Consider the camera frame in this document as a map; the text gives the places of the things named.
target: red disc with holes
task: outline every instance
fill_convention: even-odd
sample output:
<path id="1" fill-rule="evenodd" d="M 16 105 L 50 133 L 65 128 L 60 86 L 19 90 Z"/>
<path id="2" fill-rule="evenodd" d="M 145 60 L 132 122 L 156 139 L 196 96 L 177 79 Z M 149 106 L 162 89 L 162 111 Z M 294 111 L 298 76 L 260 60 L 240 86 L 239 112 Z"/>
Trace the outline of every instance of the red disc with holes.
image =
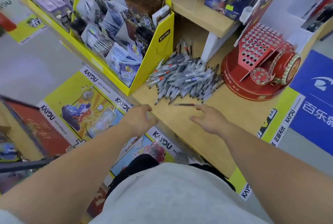
<path id="1" fill-rule="evenodd" d="M 225 56 L 221 73 L 236 95 L 248 100 L 270 100 L 293 79 L 298 58 L 293 46 L 279 33 L 258 23 L 247 29 L 238 46 Z M 272 76 L 285 81 L 271 85 Z"/>

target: pile of pens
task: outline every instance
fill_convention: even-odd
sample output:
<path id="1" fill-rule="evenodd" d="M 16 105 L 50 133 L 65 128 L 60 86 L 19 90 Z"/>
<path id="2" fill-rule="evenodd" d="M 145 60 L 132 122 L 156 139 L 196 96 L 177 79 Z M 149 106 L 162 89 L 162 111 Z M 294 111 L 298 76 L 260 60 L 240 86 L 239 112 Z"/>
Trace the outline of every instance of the pile of pens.
<path id="1" fill-rule="evenodd" d="M 185 40 L 181 39 L 173 54 L 167 60 L 161 60 L 156 70 L 149 75 L 147 85 L 157 87 L 157 100 L 155 105 L 162 99 L 170 99 L 171 104 L 178 96 L 197 98 L 201 103 L 206 102 L 211 95 L 223 85 L 219 65 L 207 68 L 206 63 L 200 58 L 192 58 L 192 40 L 190 39 L 190 52 Z M 195 106 L 195 103 L 178 103 L 177 106 Z"/>

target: hand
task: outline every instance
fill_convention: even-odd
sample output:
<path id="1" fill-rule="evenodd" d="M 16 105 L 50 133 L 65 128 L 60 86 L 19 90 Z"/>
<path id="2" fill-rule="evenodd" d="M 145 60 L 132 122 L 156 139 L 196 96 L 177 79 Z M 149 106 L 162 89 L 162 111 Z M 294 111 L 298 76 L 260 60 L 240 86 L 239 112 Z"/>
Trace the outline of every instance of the hand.
<path id="1" fill-rule="evenodd" d="M 196 110 L 201 110 L 203 112 L 203 116 L 190 116 L 189 119 L 198 124 L 208 133 L 219 134 L 221 129 L 224 128 L 225 125 L 229 124 L 229 121 L 225 118 L 225 116 L 213 107 L 199 105 L 196 107 Z"/>
<path id="2" fill-rule="evenodd" d="M 140 137 L 158 123 L 156 118 L 147 119 L 147 111 L 152 111 L 152 107 L 148 104 L 130 108 L 119 124 L 124 125 L 126 130 L 130 131 L 131 137 Z"/>

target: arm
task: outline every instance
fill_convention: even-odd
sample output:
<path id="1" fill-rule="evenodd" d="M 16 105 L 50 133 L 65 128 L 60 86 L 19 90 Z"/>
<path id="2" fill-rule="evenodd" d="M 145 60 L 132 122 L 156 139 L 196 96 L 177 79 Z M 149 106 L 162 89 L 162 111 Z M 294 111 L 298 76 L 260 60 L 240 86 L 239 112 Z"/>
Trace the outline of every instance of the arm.
<path id="1" fill-rule="evenodd" d="M 274 223 L 332 223 L 333 179 L 229 122 L 218 110 L 198 106 L 191 116 L 226 143 L 236 165 Z"/>
<path id="2" fill-rule="evenodd" d="M 157 123 L 148 120 L 149 105 L 129 109 L 119 124 L 16 185 L 0 197 L 6 209 L 23 222 L 79 223 L 122 147 Z"/>

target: speech bubble illustration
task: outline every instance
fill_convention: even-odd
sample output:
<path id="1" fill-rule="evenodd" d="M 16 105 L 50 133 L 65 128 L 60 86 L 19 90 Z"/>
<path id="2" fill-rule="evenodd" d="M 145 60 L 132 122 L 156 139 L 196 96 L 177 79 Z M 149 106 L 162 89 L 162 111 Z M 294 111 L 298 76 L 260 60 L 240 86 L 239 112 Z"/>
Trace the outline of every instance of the speech bubble illustration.
<path id="1" fill-rule="evenodd" d="M 97 110 L 100 112 L 103 108 L 104 108 L 103 105 L 99 104 L 98 107 L 97 107 Z"/>

